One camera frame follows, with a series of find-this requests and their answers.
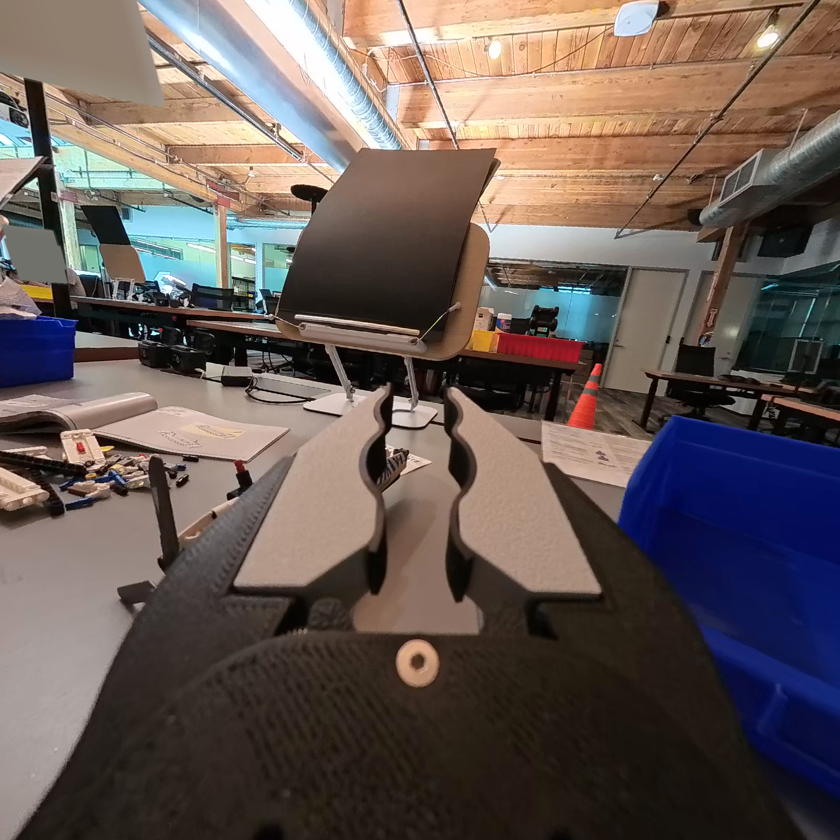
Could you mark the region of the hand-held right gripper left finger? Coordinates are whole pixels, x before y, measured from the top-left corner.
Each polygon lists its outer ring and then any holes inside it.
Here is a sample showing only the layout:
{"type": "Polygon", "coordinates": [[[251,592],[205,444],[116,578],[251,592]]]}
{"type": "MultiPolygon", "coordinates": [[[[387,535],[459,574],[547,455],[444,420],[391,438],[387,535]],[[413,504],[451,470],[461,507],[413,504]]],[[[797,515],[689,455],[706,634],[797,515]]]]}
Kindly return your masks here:
{"type": "Polygon", "coordinates": [[[301,446],[234,579],[247,595],[361,599],[385,580],[385,435],[392,388],[379,388],[301,446]]]}

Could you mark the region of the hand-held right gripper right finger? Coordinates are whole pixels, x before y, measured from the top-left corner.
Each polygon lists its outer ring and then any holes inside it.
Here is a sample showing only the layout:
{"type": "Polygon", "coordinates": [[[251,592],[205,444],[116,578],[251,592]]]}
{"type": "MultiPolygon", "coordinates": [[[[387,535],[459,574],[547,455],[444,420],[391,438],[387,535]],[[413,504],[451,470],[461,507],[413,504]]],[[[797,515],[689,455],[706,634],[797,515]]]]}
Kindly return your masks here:
{"type": "Polygon", "coordinates": [[[602,587],[541,458],[454,387],[444,427],[458,486],[445,559],[455,600],[599,600],[602,587]]]}

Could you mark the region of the lego helicopter model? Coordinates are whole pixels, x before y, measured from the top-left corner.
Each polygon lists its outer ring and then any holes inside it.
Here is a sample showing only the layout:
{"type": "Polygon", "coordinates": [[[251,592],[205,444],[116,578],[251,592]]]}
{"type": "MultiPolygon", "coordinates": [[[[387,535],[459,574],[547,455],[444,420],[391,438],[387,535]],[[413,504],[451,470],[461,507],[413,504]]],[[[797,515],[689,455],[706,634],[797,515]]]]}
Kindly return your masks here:
{"type": "Polygon", "coordinates": [[[119,600],[137,626],[177,615],[197,623],[209,615],[258,615],[270,611],[271,599],[235,592],[234,578],[264,525],[270,506],[267,480],[249,493],[210,511],[182,539],[175,527],[167,474],[160,458],[150,462],[150,489],[161,537],[158,586],[148,582],[119,590],[119,600]]]}

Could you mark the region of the pile of small lego pieces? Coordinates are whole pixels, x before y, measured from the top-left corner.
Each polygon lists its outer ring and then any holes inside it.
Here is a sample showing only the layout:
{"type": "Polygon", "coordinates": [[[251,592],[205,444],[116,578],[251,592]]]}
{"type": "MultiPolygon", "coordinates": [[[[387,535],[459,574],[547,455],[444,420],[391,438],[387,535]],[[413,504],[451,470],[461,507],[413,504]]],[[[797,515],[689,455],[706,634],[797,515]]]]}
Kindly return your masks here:
{"type": "Polygon", "coordinates": [[[30,479],[49,491],[41,505],[5,512],[2,520],[61,518],[111,498],[151,489],[152,453],[102,444],[94,455],[92,438],[48,437],[33,443],[2,441],[1,468],[30,479]]]}

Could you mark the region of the white lego wing panel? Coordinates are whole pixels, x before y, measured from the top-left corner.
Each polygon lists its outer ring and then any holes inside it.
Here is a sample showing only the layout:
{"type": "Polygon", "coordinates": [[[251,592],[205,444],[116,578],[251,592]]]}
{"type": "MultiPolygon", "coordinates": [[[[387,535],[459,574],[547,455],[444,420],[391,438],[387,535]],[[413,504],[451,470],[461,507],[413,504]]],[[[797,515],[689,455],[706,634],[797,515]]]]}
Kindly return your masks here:
{"type": "Polygon", "coordinates": [[[48,500],[48,490],[31,479],[1,468],[1,511],[17,511],[41,505],[48,500]]]}

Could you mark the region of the white paper sheet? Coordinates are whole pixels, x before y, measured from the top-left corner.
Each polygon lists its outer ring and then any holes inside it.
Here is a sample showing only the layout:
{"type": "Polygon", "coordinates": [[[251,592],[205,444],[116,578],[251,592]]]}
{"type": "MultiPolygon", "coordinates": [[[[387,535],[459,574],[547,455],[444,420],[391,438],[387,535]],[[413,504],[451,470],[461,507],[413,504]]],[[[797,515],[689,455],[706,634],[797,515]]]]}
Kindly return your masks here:
{"type": "Polygon", "coordinates": [[[650,442],[557,423],[541,423],[542,460],[567,476],[626,489],[650,442]]]}

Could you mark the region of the orange traffic cone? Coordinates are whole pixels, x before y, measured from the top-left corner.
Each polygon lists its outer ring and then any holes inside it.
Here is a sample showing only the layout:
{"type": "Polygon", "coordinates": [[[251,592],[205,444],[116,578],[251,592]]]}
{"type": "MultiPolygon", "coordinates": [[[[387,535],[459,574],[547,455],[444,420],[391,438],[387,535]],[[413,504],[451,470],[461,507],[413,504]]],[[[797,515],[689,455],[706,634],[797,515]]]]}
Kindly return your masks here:
{"type": "Polygon", "coordinates": [[[595,413],[602,375],[602,364],[595,364],[587,378],[582,393],[574,405],[566,423],[568,427],[592,431],[595,429],[595,413]]]}

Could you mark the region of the open instruction booklet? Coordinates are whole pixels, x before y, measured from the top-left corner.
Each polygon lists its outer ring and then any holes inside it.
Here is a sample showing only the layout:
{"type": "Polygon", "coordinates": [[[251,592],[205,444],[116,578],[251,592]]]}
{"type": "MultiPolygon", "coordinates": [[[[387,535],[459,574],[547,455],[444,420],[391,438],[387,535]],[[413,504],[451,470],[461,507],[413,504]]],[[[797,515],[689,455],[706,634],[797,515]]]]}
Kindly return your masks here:
{"type": "Polygon", "coordinates": [[[287,427],[248,424],[183,406],[158,407],[143,392],[97,400],[26,395],[1,402],[3,433],[81,432],[142,453],[195,455],[248,463],[289,432],[287,427]]]}

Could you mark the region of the red plastic bin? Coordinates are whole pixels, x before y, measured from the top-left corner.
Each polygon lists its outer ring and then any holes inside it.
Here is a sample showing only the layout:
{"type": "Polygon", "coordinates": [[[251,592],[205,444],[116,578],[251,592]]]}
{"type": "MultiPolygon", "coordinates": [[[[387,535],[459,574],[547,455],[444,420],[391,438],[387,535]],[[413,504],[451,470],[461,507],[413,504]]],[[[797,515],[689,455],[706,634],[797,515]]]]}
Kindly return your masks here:
{"type": "Polygon", "coordinates": [[[544,338],[529,334],[496,332],[496,352],[519,358],[578,364],[585,342],[544,338]]]}

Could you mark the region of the large blue plastic bin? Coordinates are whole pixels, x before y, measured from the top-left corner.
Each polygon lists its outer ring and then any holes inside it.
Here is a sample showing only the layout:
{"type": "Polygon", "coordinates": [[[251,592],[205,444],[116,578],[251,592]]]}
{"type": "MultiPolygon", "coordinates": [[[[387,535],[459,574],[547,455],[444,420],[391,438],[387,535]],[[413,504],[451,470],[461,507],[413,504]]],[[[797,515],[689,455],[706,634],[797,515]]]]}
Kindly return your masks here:
{"type": "Polygon", "coordinates": [[[674,416],[618,525],[695,618],[756,750],[839,793],[839,454],[674,416]]]}

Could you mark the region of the black battery charger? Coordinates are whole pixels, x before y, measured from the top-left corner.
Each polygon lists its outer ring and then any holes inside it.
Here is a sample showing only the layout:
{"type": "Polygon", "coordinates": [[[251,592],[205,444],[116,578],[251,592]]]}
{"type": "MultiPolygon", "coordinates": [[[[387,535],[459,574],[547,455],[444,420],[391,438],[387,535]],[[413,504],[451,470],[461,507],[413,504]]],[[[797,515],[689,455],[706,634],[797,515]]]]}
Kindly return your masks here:
{"type": "Polygon", "coordinates": [[[192,377],[206,372],[206,353],[192,347],[143,340],[138,344],[138,352],[140,362],[151,369],[192,377]]]}

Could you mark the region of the grey door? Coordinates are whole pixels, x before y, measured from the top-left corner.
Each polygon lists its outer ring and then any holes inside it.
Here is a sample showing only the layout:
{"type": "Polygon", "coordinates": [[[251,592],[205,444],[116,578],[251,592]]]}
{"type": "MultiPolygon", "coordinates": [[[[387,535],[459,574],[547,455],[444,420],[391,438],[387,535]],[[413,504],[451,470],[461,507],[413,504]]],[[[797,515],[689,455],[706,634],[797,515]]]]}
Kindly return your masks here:
{"type": "Polygon", "coordinates": [[[664,358],[685,284],[681,270],[629,271],[603,376],[606,390],[648,391],[644,371],[658,369],[664,358]]]}

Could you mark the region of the black office chair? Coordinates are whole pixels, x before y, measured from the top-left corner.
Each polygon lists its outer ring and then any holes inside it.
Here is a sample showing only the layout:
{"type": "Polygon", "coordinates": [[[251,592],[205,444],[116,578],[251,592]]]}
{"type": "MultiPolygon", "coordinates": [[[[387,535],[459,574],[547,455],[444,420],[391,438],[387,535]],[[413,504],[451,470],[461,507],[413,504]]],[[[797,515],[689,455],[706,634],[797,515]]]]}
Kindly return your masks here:
{"type": "MultiPolygon", "coordinates": [[[[715,374],[715,349],[711,346],[694,346],[682,343],[675,361],[675,373],[713,378],[715,374]]],[[[687,381],[671,380],[665,389],[665,396],[689,411],[682,417],[707,421],[707,409],[731,406],[734,397],[720,388],[709,384],[691,384],[687,381]]]]}

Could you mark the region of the wooden office desk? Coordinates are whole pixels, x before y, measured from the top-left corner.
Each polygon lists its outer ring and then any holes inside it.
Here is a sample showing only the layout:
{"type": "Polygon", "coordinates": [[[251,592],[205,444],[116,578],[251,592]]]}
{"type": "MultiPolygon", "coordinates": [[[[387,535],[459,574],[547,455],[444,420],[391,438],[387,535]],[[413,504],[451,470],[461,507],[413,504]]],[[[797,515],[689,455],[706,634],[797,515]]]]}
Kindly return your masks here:
{"type": "Polygon", "coordinates": [[[780,384],[780,383],[763,383],[763,382],[755,382],[755,383],[747,383],[747,382],[733,382],[728,380],[722,380],[717,377],[713,376],[703,376],[698,374],[687,374],[687,373],[679,373],[679,372],[672,372],[672,371],[661,371],[661,370],[649,370],[643,369],[643,373],[646,377],[650,380],[650,385],[647,390],[644,407],[642,409],[641,416],[636,421],[636,424],[640,426],[644,431],[647,431],[647,424],[648,419],[653,407],[654,399],[656,397],[656,392],[658,389],[658,384],[661,381],[664,382],[679,382],[679,383],[688,383],[691,385],[707,385],[709,387],[715,387],[719,390],[723,390],[725,392],[732,392],[737,396],[743,396],[745,398],[751,398],[755,400],[757,403],[753,406],[752,413],[750,415],[750,420],[748,424],[749,430],[756,430],[760,423],[761,416],[763,414],[763,408],[761,407],[761,402],[765,396],[768,397],[800,397],[804,395],[813,395],[817,393],[817,389],[814,387],[808,386],[801,386],[801,385],[787,385],[787,384],[780,384]]]}

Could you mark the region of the book stand with black sheet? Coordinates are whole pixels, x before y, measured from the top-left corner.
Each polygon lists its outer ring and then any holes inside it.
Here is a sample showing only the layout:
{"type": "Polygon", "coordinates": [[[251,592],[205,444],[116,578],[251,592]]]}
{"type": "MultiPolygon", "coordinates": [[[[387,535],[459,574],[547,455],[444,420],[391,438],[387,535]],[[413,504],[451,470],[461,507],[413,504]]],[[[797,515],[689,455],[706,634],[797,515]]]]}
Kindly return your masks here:
{"type": "Polygon", "coordinates": [[[341,417],[362,397],[339,349],[403,360],[411,399],[392,423],[423,429],[437,409],[419,402],[415,360],[447,361],[469,343],[490,254],[472,223],[500,163],[494,149],[362,149],[326,192],[297,242],[276,309],[287,340],[322,345],[343,395],[309,411],[341,417]]]}

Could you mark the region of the small blue plastic bin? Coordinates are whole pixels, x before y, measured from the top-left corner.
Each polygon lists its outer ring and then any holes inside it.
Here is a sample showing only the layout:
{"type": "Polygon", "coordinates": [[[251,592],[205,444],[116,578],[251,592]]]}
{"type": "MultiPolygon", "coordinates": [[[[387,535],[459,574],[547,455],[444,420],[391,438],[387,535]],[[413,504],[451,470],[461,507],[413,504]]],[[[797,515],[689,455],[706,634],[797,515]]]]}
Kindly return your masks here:
{"type": "Polygon", "coordinates": [[[76,333],[76,320],[2,318],[1,387],[72,379],[76,333]]]}

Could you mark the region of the white vent grille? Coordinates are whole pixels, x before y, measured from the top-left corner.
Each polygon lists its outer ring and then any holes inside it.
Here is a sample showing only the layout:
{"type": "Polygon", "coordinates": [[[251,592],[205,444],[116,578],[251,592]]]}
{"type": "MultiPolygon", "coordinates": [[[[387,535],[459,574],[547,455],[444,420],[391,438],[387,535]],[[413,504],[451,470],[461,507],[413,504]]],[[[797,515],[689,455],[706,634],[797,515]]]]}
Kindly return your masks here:
{"type": "Polygon", "coordinates": [[[779,149],[763,148],[727,174],[716,207],[742,207],[767,195],[772,186],[768,172],[780,153],[779,149]]]}

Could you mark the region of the white ceiling access point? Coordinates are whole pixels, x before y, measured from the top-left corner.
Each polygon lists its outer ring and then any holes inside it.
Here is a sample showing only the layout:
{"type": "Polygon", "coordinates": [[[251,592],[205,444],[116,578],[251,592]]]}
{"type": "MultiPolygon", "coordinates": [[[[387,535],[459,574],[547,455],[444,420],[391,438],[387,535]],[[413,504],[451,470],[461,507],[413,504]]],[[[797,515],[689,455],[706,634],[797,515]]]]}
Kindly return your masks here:
{"type": "Polygon", "coordinates": [[[667,1],[632,1],[623,3],[617,10],[612,33],[616,38],[632,38],[645,35],[656,20],[667,15],[670,5],[667,1]]]}

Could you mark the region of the large grey ceiling duct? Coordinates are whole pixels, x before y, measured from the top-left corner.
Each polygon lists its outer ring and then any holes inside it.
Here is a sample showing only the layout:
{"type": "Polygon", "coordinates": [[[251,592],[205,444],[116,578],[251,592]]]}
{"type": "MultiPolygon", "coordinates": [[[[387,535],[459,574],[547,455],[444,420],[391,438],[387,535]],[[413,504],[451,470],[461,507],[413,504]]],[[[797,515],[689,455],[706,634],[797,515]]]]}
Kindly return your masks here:
{"type": "Polygon", "coordinates": [[[142,6],[336,172],[361,148],[407,148],[373,82],[319,2],[142,6]]]}

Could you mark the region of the silver air duct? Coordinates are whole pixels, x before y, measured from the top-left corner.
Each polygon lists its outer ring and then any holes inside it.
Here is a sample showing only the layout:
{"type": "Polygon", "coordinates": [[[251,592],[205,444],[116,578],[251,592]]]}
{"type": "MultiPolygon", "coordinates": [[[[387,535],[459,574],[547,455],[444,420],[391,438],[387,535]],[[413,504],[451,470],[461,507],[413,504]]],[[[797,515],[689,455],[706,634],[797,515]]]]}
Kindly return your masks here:
{"type": "Polygon", "coordinates": [[[767,195],[735,208],[711,202],[700,212],[699,225],[729,228],[768,213],[782,203],[819,185],[838,173],[839,112],[831,114],[795,142],[780,149],[768,172],[772,185],[767,195]]]}

